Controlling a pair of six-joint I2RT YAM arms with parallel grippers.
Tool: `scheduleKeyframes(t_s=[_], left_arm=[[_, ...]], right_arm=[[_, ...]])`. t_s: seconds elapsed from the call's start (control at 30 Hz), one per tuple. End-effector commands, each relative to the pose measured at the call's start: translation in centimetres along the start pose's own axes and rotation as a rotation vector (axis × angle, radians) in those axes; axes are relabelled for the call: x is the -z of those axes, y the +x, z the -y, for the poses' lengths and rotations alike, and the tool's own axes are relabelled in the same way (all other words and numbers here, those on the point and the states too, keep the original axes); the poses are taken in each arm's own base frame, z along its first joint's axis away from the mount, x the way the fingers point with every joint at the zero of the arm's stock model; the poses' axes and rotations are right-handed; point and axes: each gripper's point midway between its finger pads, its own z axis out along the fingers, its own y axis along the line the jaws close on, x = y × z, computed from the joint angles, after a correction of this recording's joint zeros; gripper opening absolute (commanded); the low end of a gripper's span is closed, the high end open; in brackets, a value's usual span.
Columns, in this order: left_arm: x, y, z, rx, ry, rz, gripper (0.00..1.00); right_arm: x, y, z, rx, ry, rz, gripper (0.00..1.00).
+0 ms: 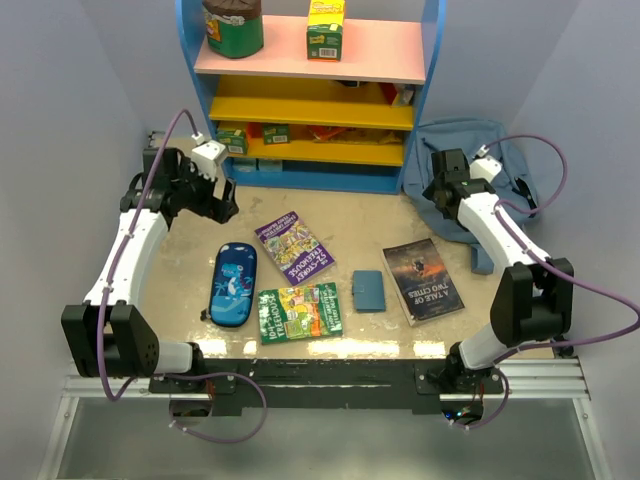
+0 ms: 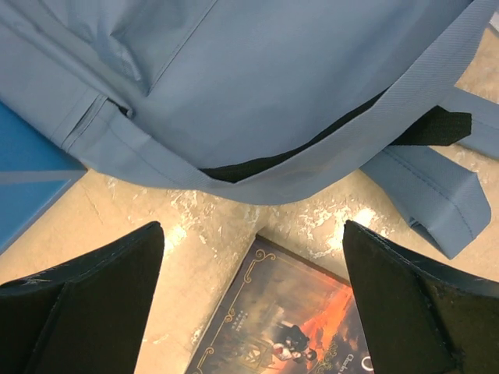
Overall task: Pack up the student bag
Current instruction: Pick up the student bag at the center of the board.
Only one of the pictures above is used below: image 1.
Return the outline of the blue student backpack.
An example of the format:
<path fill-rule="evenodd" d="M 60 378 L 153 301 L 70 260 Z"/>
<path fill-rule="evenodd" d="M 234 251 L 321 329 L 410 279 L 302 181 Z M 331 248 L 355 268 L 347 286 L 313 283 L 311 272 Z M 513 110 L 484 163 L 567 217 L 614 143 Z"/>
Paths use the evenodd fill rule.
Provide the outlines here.
<path fill-rule="evenodd" d="M 501 171 L 492 181 L 495 193 L 525 210 L 538 206 L 538 196 L 524 155 L 506 138 L 505 127 L 493 120 L 451 118 L 429 121 L 417 128 L 415 148 L 404 171 L 403 190 L 419 217 L 441 238 L 470 246 L 471 266 L 475 274 L 490 275 L 494 262 L 469 231 L 447 218 L 438 204 L 425 196 L 432 185 L 441 186 L 442 177 L 462 168 L 462 160 L 473 160 L 483 145 L 500 164 Z"/>

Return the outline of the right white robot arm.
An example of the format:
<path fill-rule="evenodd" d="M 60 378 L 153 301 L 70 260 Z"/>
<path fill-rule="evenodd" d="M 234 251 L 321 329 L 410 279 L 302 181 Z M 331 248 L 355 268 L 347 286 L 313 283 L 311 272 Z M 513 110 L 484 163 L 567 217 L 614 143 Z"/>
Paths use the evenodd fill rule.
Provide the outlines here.
<path fill-rule="evenodd" d="M 553 259 L 535 245 L 499 204 L 491 182 L 501 164 L 485 149 L 473 162 L 460 149 L 436 151 L 431 162 L 433 179 L 423 196 L 444 218 L 472 233 L 501 271 L 489 323 L 455 343 L 441 372 L 430 376 L 445 390 L 466 393 L 490 375 L 503 355 L 569 330 L 573 286 L 547 268 L 569 276 L 574 269 L 568 260 Z"/>

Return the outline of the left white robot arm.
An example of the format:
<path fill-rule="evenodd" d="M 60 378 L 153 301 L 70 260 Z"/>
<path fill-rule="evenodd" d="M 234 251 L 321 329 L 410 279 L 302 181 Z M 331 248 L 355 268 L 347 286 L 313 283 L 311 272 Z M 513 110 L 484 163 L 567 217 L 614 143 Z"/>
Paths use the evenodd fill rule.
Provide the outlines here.
<path fill-rule="evenodd" d="M 120 200 L 118 230 L 105 265 L 79 305 L 68 305 L 61 325 L 83 377 L 172 374 L 185 392 L 200 390 L 207 368 L 188 342 L 163 342 L 138 304 L 154 255 L 173 220 L 188 210 L 224 224 L 238 213 L 235 184 L 215 197 L 217 168 L 227 149 L 208 141 L 184 154 L 178 148 L 143 152 L 143 170 Z"/>

